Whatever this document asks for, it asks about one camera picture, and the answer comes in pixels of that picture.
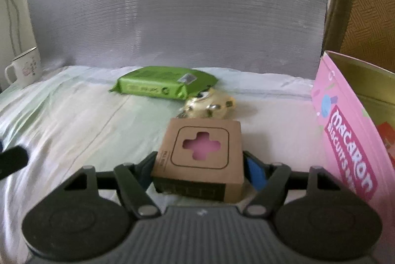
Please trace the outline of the brown cardboard box pink cutout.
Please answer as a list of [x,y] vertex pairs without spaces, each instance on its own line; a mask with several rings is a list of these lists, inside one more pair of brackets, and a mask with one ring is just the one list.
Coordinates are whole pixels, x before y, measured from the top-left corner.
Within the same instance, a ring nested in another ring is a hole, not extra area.
[[151,175],[158,193],[238,203],[244,189],[240,122],[171,119]]

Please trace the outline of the pink macaron biscuit tin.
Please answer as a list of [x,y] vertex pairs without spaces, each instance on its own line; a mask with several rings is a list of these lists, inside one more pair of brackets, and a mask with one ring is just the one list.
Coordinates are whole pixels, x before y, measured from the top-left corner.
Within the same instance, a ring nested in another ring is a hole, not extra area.
[[394,128],[394,73],[326,51],[311,97],[328,170],[393,225],[394,166],[377,126]]

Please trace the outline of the red box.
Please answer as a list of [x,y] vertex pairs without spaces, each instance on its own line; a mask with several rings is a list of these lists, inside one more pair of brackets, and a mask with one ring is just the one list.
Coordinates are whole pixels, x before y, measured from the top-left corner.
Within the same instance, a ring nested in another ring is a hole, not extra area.
[[388,153],[388,156],[390,158],[390,161],[392,163],[392,166],[395,165],[395,152],[394,152],[394,146],[395,146],[395,131],[394,128],[387,122],[381,123],[380,125],[377,126],[378,133],[384,143],[384,146],[386,148],[386,151]]

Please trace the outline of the light bed sheet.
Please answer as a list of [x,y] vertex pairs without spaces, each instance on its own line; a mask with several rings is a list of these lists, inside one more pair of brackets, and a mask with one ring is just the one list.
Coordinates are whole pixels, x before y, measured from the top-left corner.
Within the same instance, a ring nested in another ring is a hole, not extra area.
[[[1,93],[1,142],[21,145],[28,165],[1,181],[1,262],[25,263],[21,234],[28,210],[85,165],[112,170],[159,149],[182,103],[112,92],[126,69],[65,67],[26,88]],[[266,163],[306,171],[325,164],[310,79],[210,68],[231,95],[242,147]]]

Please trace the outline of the green wet wipes pack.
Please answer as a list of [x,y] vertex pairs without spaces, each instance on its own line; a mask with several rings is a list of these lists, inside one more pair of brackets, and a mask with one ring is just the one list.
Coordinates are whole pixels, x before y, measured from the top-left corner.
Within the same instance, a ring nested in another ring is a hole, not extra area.
[[217,84],[206,72],[182,67],[148,66],[117,79],[112,92],[170,100],[187,100]]

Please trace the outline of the grey sofa backrest cushion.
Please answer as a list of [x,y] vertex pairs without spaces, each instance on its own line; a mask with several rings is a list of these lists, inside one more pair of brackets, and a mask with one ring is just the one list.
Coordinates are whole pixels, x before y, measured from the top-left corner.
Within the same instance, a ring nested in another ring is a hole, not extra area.
[[27,0],[41,61],[314,77],[327,0]]

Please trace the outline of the yellow plush keychain toy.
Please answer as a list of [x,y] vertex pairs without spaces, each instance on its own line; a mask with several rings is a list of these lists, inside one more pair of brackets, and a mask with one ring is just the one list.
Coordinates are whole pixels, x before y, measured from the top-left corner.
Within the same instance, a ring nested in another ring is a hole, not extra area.
[[235,108],[235,100],[227,93],[215,89],[201,91],[189,98],[178,114],[178,118],[210,118],[222,120]]

